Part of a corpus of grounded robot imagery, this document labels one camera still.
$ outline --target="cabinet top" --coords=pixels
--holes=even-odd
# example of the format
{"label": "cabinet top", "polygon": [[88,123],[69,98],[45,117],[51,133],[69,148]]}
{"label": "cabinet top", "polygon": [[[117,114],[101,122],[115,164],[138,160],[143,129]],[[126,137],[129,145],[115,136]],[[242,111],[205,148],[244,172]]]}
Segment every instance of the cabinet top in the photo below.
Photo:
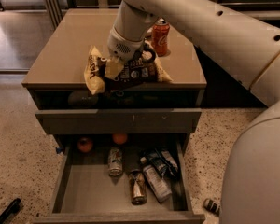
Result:
{"label": "cabinet top", "polygon": [[[70,9],[42,49],[22,85],[27,89],[86,88],[84,70],[91,46],[108,57],[107,39],[117,9]],[[133,90],[201,89],[206,86],[195,48],[171,27],[169,54],[160,57],[170,83],[144,83]]]}

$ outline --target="white bottle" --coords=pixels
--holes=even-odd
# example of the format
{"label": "white bottle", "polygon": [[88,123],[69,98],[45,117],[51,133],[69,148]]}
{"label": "white bottle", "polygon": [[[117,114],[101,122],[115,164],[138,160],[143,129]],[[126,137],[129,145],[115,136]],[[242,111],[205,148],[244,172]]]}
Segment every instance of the white bottle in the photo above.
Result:
{"label": "white bottle", "polygon": [[157,197],[159,203],[167,200],[171,195],[171,189],[165,179],[161,178],[155,168],[147,164],[147,159],[142,157],[140,162],[143,164],[143,174],[145,175],[147,182]]}

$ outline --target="red can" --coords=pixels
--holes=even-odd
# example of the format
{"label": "red can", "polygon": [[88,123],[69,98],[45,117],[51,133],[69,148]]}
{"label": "red can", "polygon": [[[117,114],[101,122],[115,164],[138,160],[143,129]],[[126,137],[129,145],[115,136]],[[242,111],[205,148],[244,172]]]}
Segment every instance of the red can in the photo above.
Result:
{"label": "red can", "polygon": [[167,21],[160,19],[152,27],[151,46],[157,52],[158,56],[164,56],[168,51],[167,36],[170,25]]}

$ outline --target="speckled floor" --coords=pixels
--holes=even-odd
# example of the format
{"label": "speckled floor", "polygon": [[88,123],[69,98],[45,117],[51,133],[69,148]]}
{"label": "speckled floor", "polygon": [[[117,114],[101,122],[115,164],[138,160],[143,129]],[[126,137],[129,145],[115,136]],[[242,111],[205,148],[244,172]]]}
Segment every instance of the speckled floor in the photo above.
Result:
{"label": "speckled floor", "polygon": [[[44,134],[35,104],[21,86],[23,76],[0,76],[0,213],[16,197],[20,212],[6,223],[32,223],[45,216],[63,155]],[[204,109],[185,155],[190,198],[205,224],[218,218],[202,208],[205,198],[220,202],[222,178],[231,147],[241,130],[261,109]]]}
{"label": "speckled floor", "polygon": [[[49,39],[50,29],[49,19],[42,13],[0,13],[0,68],[30,67]],[[0,76],[0,214],[13,199],[21,198],[20,212],[5,222],[14,224],[32,223],[35,217],[47,214],[63,158],[56,154],[52,136],[45,135],[36,120],[35,104],[21,86],[22,80],[22,75]],[[185,163],[193,209],[206,214],[205,224],[217,224],[218,218],[203,209],[203,201],[212,198],[220,202],[231,147],[260,112],[203,109]]]}

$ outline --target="bottle cap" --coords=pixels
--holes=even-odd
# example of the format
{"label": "bottle cap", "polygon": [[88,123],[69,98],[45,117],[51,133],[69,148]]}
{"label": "bottle cap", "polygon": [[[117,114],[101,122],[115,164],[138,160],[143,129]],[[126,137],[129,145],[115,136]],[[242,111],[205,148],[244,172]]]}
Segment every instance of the bottle cap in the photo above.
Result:
{"label": "bottle cap", "polygon": [[140,162],[141,162],[142,164],[146,164],[146,163],[147,163],[147,158],[146,158],[146,157],[141,157],[141,158],[140,158]]}

